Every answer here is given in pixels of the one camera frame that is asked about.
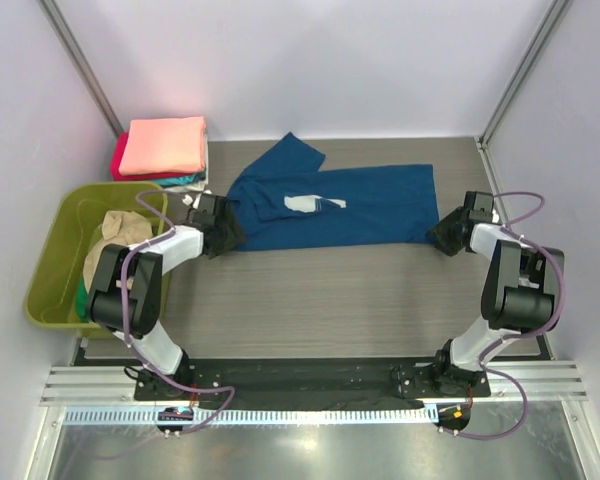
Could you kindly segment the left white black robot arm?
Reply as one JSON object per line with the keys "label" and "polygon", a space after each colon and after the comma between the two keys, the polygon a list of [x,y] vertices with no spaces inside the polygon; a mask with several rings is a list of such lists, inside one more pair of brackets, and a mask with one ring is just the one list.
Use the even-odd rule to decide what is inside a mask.
{"label": "left white black robot arm", "polygon": [[104,247],[86,303],[87,318],[124,342],[144,368],[178,387],[192,385],[189,357],[163,327],[163,277],[200,256],[215,258],[246,241],[230,201],[210,192],[192,198],[182,225],[160,211],[168,229],[130,246]]}

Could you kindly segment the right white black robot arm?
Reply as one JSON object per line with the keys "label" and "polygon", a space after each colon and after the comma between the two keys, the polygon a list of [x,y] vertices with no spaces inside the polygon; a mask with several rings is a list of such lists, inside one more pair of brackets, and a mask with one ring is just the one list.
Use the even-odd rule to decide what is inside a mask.
{"label": "right white black robot arm", "polygon": [[556,325],[564,306],[564,253],[499,223],[495,197],[478,191],[468,191],[464,203],[428,236],[447,256],[465,250],[489,261],[478,319],[425,367],[424,378],[434,389],[461,395],[486,381],[487,364],[506,347]]}

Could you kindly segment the blue mickey t shirt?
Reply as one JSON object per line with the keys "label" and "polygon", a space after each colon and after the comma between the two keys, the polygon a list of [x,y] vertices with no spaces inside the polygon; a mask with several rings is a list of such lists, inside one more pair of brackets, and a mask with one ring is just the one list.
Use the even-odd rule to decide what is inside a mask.
{"label": "blue mickey t shirt", "polygon": [[428,243],[439,220],[432,165],[325,170],[325,159],[288,133],[241,172],[227,193],[241,250]]}

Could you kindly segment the olive green plastic bin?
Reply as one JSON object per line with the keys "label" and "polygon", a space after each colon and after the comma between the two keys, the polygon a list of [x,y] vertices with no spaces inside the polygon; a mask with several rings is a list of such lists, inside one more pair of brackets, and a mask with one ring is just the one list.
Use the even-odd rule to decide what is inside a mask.
{"label": "olive green plastic bin", "polygon": [[160,191],[151,182],[103,182],[80,186],[60,202],[25,300],[32,324],[77,337],[110,339],[112,334],[76,312],[84,260],[102,238],[101,225],[109,211],[135,211],[146,217],[155,235],[164,221],[136,201],[142,191]]}

